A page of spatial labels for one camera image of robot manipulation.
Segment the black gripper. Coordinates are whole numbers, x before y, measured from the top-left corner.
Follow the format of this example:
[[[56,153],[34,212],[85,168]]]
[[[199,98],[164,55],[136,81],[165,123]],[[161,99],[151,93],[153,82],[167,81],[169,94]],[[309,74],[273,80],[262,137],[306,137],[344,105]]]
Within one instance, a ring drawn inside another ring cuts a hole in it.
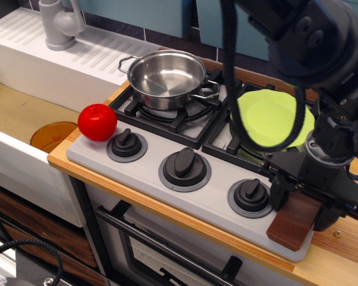
[[[303,152],[266,149],[272,208],[278,212],[292,192],[300,192],[322,203],[313,231],[326,230],[340,217],[358,220],[357,179],[346,170],[357,156],[355,133],[350,130],[314,130]]]

